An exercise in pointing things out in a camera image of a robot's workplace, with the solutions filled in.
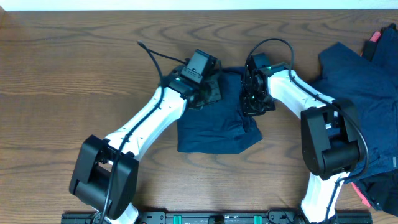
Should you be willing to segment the navy blue shorts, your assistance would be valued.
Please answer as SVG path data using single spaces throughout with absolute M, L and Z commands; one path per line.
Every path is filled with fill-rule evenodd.
M 241 109 L 243 71 L 243 67 L 224 68 L 218 79 L 222 99 L 200 110 L 187 109 L 177 120 L 178 152 L 239 154 L 262 140 L 256 121 Z

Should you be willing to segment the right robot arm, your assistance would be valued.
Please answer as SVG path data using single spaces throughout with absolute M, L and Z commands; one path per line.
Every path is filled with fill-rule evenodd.
M 295 222 L 337 223 L 335 203 L 342 184 L 353 179 L 358 163 L 364 162 L 359 175 L 369 165 L 354 104 L 320 93 L 285 63 L 246 65 L 241 86 L 244 115 L 274 111 L 275 101 L 280 101 L 300 120 L 302 156 L 310 178 Z

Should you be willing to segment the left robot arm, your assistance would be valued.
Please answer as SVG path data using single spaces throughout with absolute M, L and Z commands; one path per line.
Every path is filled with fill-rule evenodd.
M 97 211 L 93 223 L 137 221 L 139 212 L 132 199 L 139 162 L 188 106 L 188 98 L 175 90 L 186 80 L 170 73 L 164 82 L 125 125 L 104 139 L 91 135 L 81 145 L 69 191 Z

